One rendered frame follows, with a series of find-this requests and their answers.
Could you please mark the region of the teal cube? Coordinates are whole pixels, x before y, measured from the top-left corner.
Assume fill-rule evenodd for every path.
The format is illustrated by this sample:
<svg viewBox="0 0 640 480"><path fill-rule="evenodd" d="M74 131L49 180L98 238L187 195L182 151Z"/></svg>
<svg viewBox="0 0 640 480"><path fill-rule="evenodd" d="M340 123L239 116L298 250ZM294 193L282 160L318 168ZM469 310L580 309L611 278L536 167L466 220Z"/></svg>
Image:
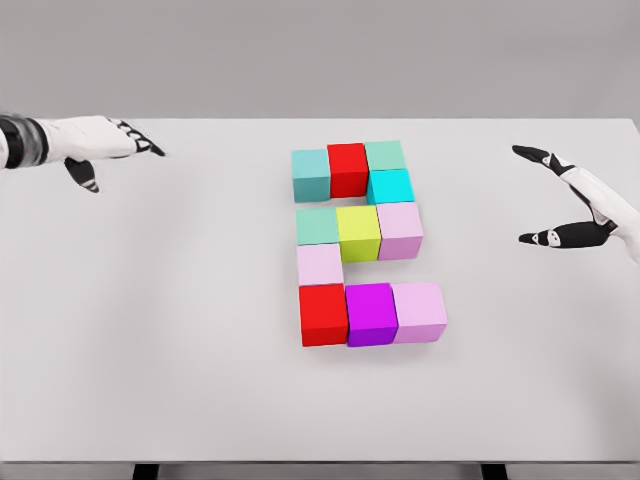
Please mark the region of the teal cube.
<svg viewBox="0 0 640 480"><path fill-rule="evenodd" d="M296 203L330 199L331 171L326 149L294 150L291 153L291 166Z"/></svg>

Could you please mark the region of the yellow-green cube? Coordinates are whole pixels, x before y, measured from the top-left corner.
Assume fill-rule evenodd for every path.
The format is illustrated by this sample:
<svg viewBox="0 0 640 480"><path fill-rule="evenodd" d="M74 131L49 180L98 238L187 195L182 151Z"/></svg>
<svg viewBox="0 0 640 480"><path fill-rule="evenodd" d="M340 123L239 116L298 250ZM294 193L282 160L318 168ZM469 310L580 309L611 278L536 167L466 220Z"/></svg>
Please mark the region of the yellow-green cube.
<svg viewBox="0 0 640 480"><path fill-rule="evenodd" d="M374 205L336 209L341 258L344 263L378 260L382 236Z"/></svg>

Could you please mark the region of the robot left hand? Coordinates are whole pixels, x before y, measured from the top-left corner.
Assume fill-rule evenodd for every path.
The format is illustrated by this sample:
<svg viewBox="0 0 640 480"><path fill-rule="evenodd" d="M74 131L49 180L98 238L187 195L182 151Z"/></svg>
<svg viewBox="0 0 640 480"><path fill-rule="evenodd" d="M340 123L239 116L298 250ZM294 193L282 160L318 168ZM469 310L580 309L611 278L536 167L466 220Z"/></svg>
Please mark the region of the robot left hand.
<svg viewBox="0 0 640 480"><path fill-rule="evenodd" d="M62 120L58 127L56 160L64 164L80 187L91 193L100 191L94 161L125 159L145 152L166 155L143 131L121 119L75 117Z"/></svg>

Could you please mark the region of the light pink cube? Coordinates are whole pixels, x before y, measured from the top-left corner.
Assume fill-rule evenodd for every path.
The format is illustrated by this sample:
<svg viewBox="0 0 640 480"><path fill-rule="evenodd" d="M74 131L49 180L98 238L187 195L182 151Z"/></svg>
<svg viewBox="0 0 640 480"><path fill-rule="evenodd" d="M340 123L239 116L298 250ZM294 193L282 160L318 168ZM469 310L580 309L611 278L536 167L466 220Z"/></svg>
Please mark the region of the light pink cube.
<svg viewBox="0 0 640 480"><path fill-rule="evenodd" d="M298 246L297 268L300 286L344 282L341 251L337 243Z"/></svg>
<svg viewBox="0 0 640 480"><path fill-rule="evenodd" d="M434 282L392 283L399 343L436 342L448 318L440 285Z"/></svg>
<svg viewBox="0 0 640 480"><path fill-rule="evenodd" d="M417 203L378 204L377 214L382 237L378 259L415 259L424 238Z"/></svg>

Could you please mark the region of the mint green cube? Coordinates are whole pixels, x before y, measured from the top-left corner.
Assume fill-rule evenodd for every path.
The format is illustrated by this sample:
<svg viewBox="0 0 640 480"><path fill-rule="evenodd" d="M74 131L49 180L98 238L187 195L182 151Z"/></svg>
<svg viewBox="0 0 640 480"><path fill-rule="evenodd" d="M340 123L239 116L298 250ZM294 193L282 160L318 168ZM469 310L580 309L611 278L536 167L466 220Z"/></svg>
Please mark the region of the mint green cube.
<svg viewBox="0 0 640 480"><path fill-rule="evenodd" d="M335 244L339 242L336 209L304 208L296 210L298 245Z"/></svg>
<svg viewBox="0 0 640 480"><path fill-rule="evenodd" d="M406 168L405 156L399 140L365 142L364 147L370 171Z"/></svg>

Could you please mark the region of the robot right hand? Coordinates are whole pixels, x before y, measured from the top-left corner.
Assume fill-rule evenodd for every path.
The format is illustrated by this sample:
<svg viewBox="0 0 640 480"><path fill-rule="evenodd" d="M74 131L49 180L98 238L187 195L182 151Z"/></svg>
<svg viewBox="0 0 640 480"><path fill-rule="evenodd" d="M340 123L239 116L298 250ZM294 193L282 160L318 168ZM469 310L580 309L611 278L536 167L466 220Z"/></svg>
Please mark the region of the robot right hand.
<svg viewBox="0 0 640 480"><path fill-rule="evenodd" d="M602 246L609 238L616 237L624 243L631 260L640 266L640 210L587 169L553 152L522 145L514 145L512 151L549 169L591 213L588 221L523 233L518 237L519 242L552 249L584 249Z"/></svg>

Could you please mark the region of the cyan cube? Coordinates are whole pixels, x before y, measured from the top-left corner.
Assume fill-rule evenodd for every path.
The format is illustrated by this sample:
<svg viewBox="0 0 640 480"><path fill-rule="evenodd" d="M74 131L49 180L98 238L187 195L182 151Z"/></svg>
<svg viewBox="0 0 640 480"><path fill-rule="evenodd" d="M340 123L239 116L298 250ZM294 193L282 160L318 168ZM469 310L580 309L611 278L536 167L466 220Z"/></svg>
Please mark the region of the cyan cube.
<svg viewBox="0 0 640 480"><path fill-rule="evenodd" d="M369 174L366 200L370 205L414 202L407 169L374 170Z"/></svg>

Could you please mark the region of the red cube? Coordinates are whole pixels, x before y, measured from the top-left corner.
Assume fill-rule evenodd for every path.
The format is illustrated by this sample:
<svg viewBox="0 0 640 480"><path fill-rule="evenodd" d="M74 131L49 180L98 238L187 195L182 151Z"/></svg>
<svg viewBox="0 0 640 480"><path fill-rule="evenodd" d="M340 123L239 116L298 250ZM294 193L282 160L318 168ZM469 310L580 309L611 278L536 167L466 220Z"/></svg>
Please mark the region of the red cube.
<svg viewBox="0 0 640 480"><path fill-rule="evenodd" d="M304 347L347 342L349 321L343 284L300 286L299 314Z"/></svg>
<svg viewBox="0 0 640 480"><path fill-rule="evenodd" d="M329 144L332 198L361 197L366 194L369 167L363 143Z"/></svg>

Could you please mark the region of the magenta purple cube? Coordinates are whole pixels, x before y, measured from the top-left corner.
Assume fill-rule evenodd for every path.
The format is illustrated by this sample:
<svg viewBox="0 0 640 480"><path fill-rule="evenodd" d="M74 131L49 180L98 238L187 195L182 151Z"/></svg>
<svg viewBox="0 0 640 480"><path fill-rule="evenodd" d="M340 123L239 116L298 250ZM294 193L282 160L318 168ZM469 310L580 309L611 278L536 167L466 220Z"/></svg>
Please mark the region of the magenta purple cube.
<svg viewBox="0 0 640 480"><path fill-rule="evenodd" d="M348 347L391 344L398 320L390 283L347 285Z"/></svg>

